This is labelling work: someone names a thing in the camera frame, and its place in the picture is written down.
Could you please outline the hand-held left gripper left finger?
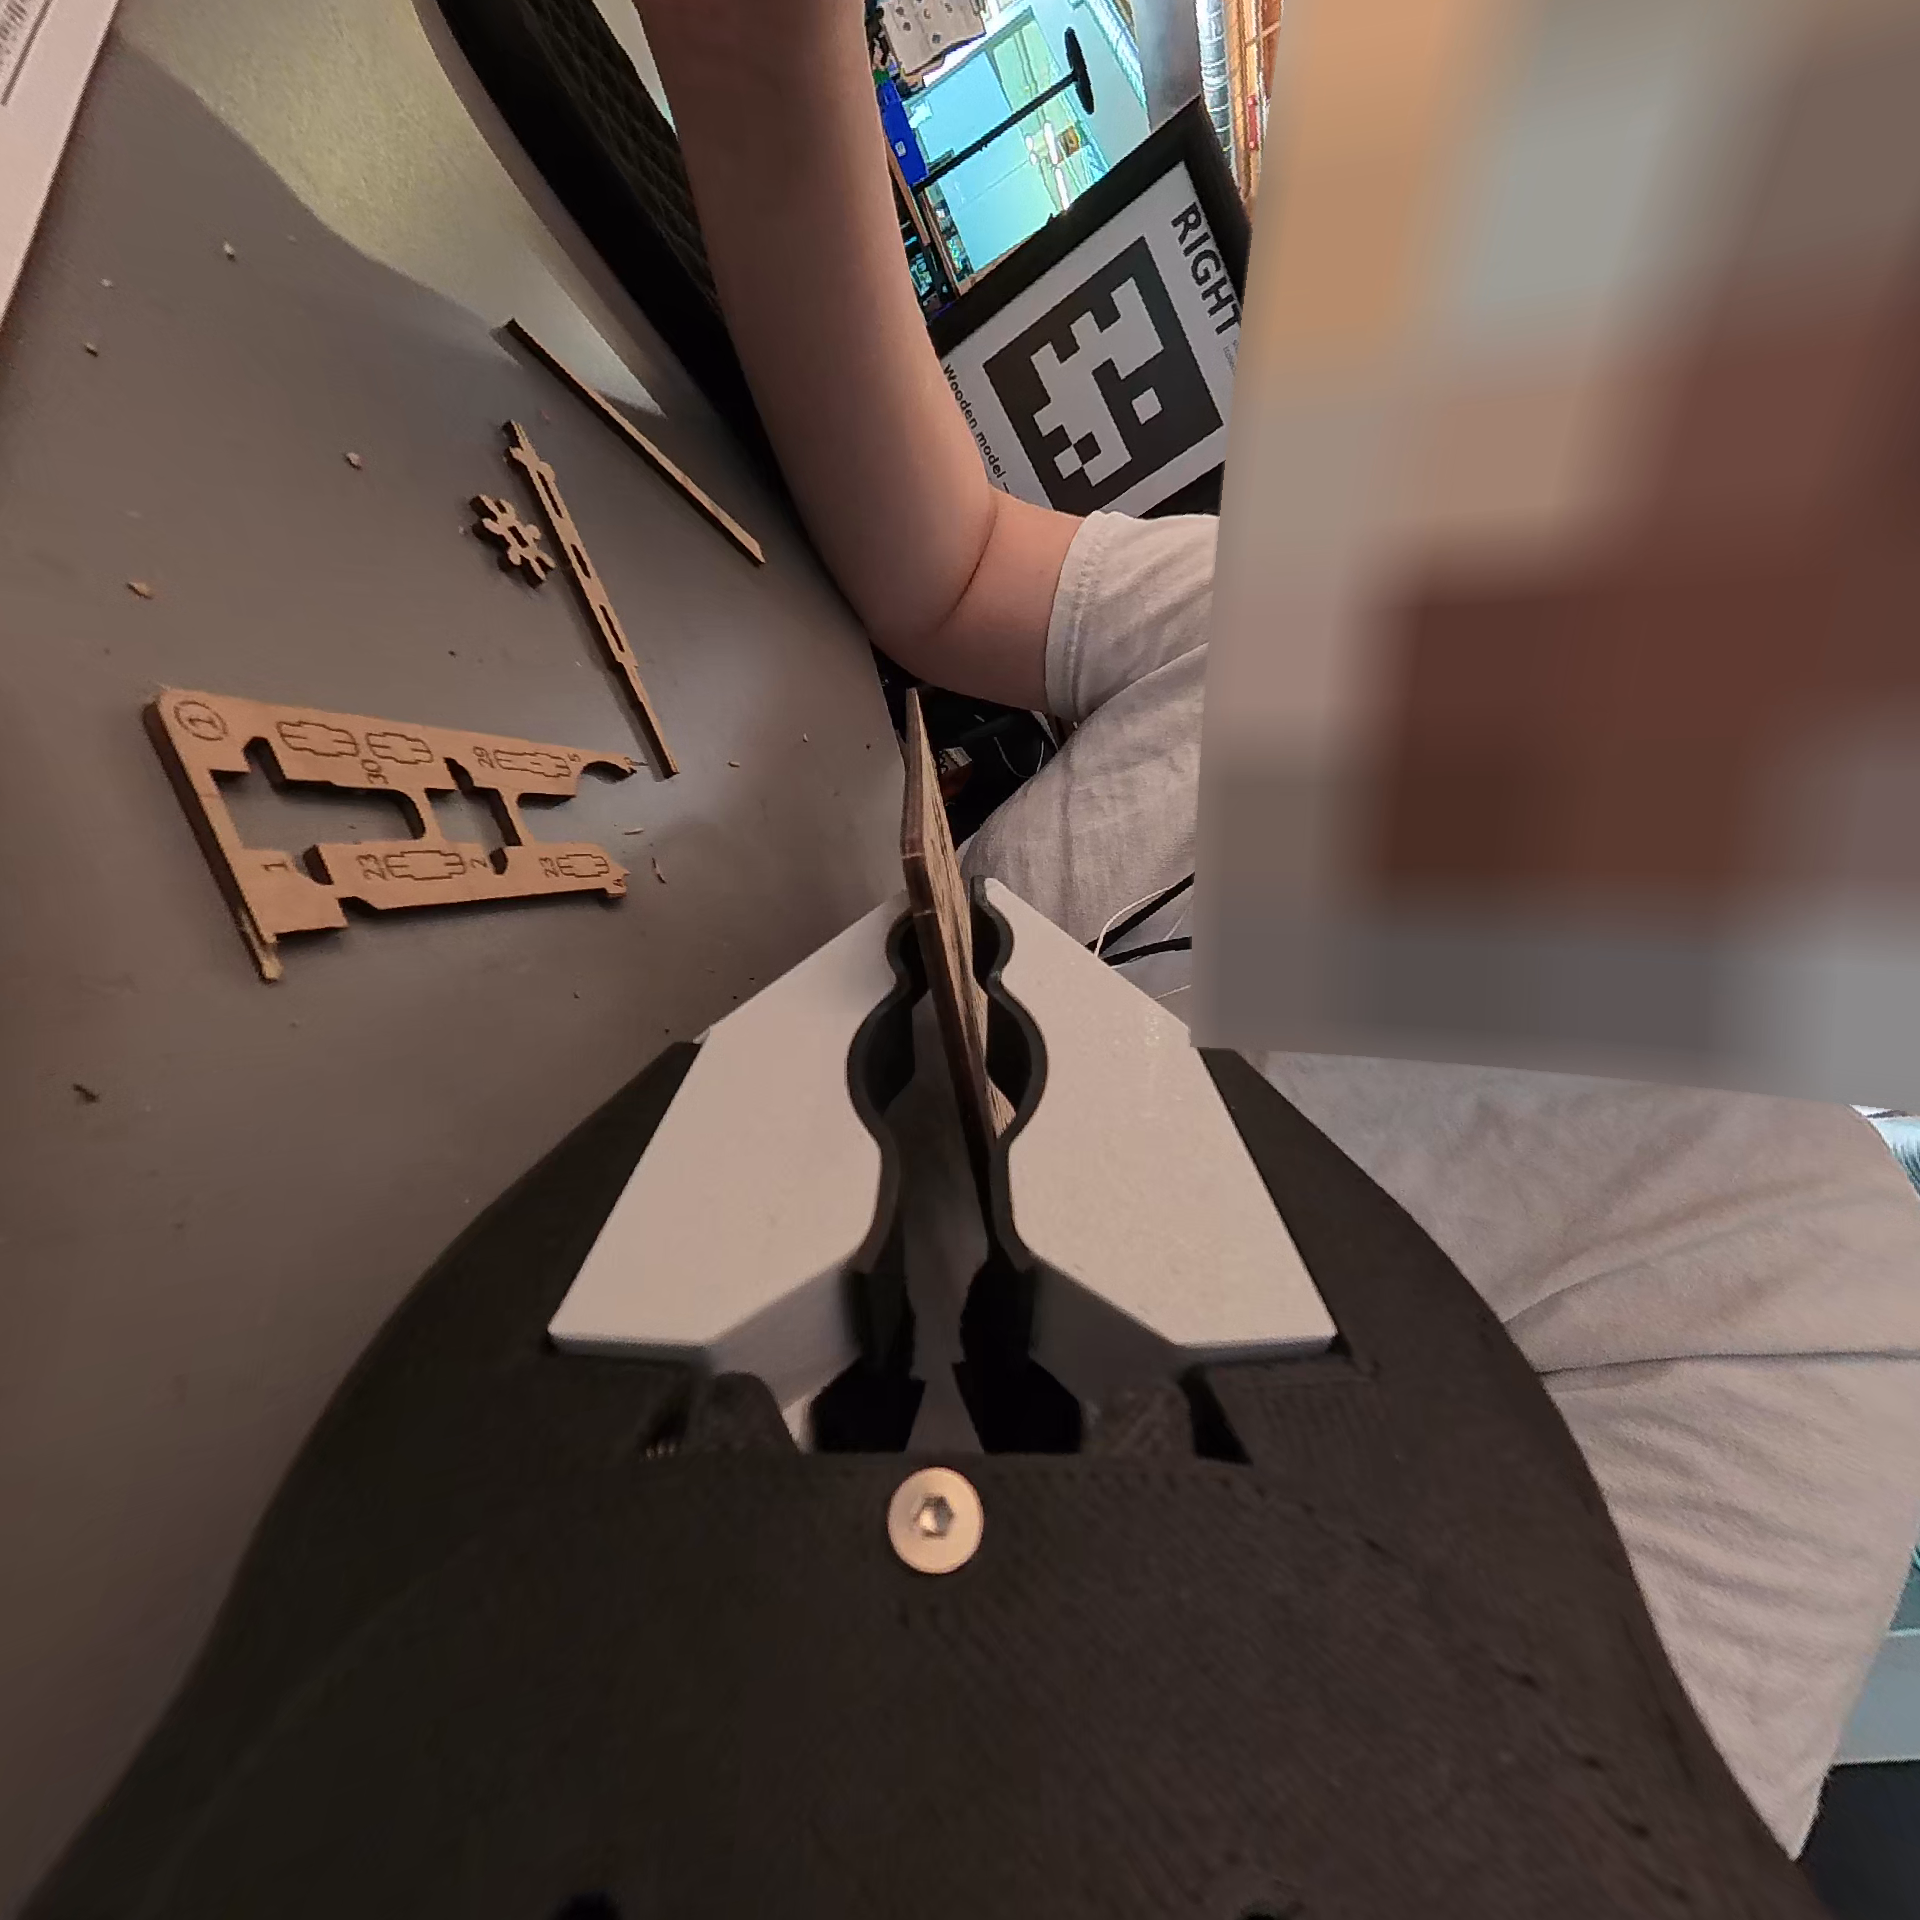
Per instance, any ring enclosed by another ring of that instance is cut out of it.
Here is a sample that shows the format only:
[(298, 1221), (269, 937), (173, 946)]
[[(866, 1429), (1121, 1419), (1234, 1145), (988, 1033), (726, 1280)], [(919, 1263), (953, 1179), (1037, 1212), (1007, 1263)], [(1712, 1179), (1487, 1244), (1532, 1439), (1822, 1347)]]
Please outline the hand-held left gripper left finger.
[(887, 900), (706, 1032), (550, 1343), (754, 1376), (778, 1410), (848, 1376), (913, 1388), (894, 1128), (913, 1011), (913, 930)]

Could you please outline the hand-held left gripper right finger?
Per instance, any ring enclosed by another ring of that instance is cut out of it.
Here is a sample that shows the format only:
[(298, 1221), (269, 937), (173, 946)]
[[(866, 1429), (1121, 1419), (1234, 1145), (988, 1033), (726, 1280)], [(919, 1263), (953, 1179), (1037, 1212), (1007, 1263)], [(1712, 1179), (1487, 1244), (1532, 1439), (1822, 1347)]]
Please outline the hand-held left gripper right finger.
[(1030, 1355), (1085, 1408), (1192, 1367), (1306, 1361), (1336, 1325), (1185, 1025), (999, 881), (990, 1007), (1029, 1079), (997, 1226)]

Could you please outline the perforated wooden parts sheet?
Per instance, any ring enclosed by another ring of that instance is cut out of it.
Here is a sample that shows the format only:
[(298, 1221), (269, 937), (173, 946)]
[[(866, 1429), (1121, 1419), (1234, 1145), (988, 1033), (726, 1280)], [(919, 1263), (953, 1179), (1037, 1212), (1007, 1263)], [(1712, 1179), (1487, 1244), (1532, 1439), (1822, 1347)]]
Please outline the perforated wooden parts sheet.
[(900, 861), (966, 1159), (980, 1208), (991, 1212), (999, 1141), (1016, 1123), (1036, 1053), (1001, 989), (1012, 932), (972, 898), (959, 874), (917, 689), (902, 698)]

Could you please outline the person's right forearm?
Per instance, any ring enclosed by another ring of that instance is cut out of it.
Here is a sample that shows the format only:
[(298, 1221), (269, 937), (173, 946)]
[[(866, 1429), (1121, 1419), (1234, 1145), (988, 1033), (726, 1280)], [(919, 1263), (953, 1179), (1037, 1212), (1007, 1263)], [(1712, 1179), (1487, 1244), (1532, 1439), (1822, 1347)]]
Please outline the person's right forearm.
[(904, 266), (856, 5), (641, 2), (786, 491), (904, 673), (1045, 711), (1071, 516), (997, 491)]

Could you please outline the slotted wooden strip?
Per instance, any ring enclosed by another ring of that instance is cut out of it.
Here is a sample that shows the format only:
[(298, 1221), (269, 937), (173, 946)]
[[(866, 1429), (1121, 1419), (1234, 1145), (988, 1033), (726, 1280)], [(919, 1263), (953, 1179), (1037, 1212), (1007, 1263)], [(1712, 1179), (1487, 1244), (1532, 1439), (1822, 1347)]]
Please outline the slotted wooden strip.
[(567, 572), (574, 581), (574, 587), (582, 601), (582, 611), (588, 613), (589, 625), (597, 639), (601, 640), (618, 683), (628, 695), (641, 741), (648, 754), (653, 757), (658, 776), (663, 780), (676, 778), (681, 773), (681, 767), (665, 741), (655, 707), (647, 693), (647, 687), (641, 683), (632, 644), (608, 597), (598, 567), (591, 562), (591, 553), (588, 552), (585, 538), (580, 536), (580, 529), (565, 501), (559, 477), (552, 465), (541, 458), (541, 452), (537, 451), (520, 424), (510, 419), (500, 426), (500, 432), (504, 442), (504, 458), (526, 474), (529, 487), (535, 490), (535, 497), (538, 499), (546, 524), (559, 543), (559, 553), (567, 562)]

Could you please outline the small wooden gear piece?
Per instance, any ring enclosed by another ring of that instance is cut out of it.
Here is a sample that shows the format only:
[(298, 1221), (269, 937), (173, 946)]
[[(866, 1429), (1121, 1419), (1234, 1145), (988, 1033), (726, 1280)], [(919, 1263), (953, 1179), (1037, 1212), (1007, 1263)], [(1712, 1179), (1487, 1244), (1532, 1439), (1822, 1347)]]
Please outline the small wooden gear piece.
[(504, 497), (473, 495), (471, 536), (482, 543), (493, 562), (511, 578), (541, 587), (558, 565), (543, 544), (538, 524), (526, 519)]

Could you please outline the thin wooden stick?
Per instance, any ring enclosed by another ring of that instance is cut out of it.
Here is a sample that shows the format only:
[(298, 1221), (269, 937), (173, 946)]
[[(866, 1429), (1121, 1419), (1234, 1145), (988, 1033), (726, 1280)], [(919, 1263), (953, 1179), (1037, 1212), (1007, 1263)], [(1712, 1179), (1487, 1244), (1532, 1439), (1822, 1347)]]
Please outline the thin wooden stick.
[(493, 330), (493, 336), (513, 352), (532, 356), (538, 369), (562, 384), (580, 404), (588, 408), (622, 443), (640, 456), (652, 474), (663, 477), (684, 501), (748, 562), (764, 567), (766, 553), (761, 543), (724, 509), (688, 472), (684, 472), (653, 439), (648, 439), (636, 420), (618, 411), (608, 396), (597, 392), (567, 361), (550, 352), (538, 338), (518, 320), (504, 320)]

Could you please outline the framed printed marker sign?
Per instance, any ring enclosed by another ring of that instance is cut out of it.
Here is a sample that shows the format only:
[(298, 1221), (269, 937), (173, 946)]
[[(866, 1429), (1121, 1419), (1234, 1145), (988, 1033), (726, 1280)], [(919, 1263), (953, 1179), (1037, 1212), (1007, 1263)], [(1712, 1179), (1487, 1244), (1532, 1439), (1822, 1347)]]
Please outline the framed printed marker sign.
[(927, 323), (990, 483), (1218, 514), (1252, 229), (1201, 99)]

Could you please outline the black mesh wrist rest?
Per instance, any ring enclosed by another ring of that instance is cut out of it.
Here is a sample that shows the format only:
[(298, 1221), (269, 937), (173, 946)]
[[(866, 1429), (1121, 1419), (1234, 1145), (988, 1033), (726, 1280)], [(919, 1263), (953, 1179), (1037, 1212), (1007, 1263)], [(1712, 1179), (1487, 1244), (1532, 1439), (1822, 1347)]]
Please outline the black mesh wrist rest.
[(439, 12), (541, 180), (757, 467), (776, 477), (679, 137), (598, 7), (441, 2)]

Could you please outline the instruction booklet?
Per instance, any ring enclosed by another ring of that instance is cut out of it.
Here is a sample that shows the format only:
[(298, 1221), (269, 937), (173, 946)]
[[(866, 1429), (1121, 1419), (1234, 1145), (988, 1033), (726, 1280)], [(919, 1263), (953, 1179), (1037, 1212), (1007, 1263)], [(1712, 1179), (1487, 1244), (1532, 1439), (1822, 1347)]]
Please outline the instruction booklet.
[(1, 2), (5, 316), (116, 10), (116, 2)]

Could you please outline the wooden parts frame offcut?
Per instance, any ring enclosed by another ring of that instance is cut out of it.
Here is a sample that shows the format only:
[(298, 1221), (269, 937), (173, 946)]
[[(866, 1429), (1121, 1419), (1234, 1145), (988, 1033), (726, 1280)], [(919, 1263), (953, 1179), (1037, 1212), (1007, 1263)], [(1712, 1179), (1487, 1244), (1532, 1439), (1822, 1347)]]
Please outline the wooden parts frame offcut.
[[(520, 816), (527, 800), (575, 800), (588, 773), (631, 778), (623, 754), (197, 689), (162, 689), (141, 720), (268, 984), (280, 978), (284, 939), (344, 928), (349, 905), (391, 915), (628, 895), (631, 874), (612, 853), (537, 840)], [(224, 793), (253, 773), (252, 751), (273, 783), (389, 803), (412, 831), (256, 849)]]

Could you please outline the silver ventilation duct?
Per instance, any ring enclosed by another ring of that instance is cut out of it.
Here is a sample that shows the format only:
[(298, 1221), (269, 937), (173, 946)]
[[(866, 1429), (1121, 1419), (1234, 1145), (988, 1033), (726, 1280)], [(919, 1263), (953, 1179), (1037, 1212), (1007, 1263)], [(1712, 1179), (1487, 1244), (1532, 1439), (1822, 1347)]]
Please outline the silver ventilation duct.
[(1242, 205), (1256, 203), (1281, 2), (1192, 2), (1198, 74)]

